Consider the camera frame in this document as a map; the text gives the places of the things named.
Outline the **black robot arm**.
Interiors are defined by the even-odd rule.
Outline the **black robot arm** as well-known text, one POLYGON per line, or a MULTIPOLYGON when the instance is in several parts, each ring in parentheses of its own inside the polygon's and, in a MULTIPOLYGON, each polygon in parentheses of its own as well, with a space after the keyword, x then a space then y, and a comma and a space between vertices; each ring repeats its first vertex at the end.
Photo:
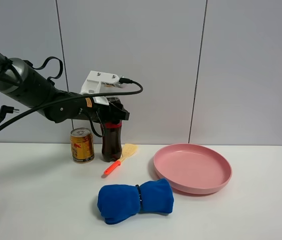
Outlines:
POLYGON ((54 123, 67 119, 91 120, 96 123, 120 122, 129 119, 129 112, 119 100, 112 100, 116 93, 101 92, 103 86, 120 88, 131 80, 116 74, 91 71, 79 93, 59 90, 54 80, 61 77, 63 64, 59 64, 57 76, 44 78, 39 70, 52 60, 34 68, 26 60, 7 58, 0 53, 0 93, 29 108, 28 111, 9 120, 11 124, 34 112, 54 123))

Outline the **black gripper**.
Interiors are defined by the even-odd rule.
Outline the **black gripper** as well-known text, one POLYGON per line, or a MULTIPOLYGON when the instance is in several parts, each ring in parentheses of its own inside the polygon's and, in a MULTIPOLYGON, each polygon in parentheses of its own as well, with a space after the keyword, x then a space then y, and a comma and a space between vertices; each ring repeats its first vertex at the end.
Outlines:
POLYGON ((109 105, 96 103, 92 98, 80 98, 77 100, 78 120, 91 119, 94 123, 107 123, 128 121, 128 112, 120 100, 109 101, 109 105))

